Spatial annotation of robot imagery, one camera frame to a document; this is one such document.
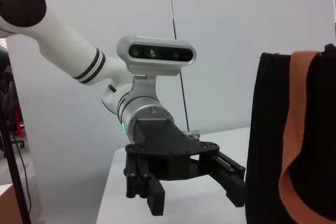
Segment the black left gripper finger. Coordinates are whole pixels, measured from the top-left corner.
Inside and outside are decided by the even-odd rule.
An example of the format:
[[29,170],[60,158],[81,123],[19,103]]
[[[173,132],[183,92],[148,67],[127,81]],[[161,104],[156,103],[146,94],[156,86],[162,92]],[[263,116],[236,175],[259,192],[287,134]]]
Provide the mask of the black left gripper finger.
[[235,207],[243,207],[246,201],[245,167],[220,151],[200,154],[191,158],[192,177],[208,175],[226,191],[226,197]]
[[147,200],[153,216],[164,213],[165,190],[160,181],[150,171],[147,158],[127,154],[125,161],[125,177],[127,182],[126,197],[139,195]]

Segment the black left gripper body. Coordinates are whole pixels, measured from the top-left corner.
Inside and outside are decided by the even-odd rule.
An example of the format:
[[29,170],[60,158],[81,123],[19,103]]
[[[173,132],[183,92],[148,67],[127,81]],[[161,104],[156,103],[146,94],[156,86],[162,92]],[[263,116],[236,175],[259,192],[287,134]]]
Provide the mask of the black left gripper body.
[[133,144],[125,147],[126,176],[155,176],[159,180],[187,180],[209,169],[191,156],[212,156],[219,146],[186,136],[171,120],[136,120]]

